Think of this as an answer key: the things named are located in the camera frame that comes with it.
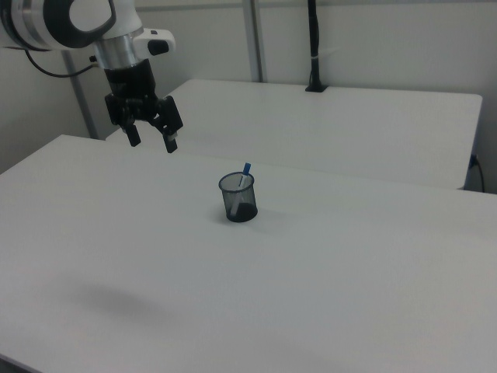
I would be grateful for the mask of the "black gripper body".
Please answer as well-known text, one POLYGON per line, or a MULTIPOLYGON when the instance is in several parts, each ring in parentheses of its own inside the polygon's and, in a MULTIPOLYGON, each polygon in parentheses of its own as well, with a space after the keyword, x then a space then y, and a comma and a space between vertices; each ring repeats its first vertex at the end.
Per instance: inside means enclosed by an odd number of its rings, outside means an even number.
POLYGON ((105 75, 111 89, 105 97, 111 122, 126 134, 137 133, 137 120, 148 122, 163 134, 174 134, 183 128, 174 99, 157 96, 149 60, 127 68, 106 69, 105 75))

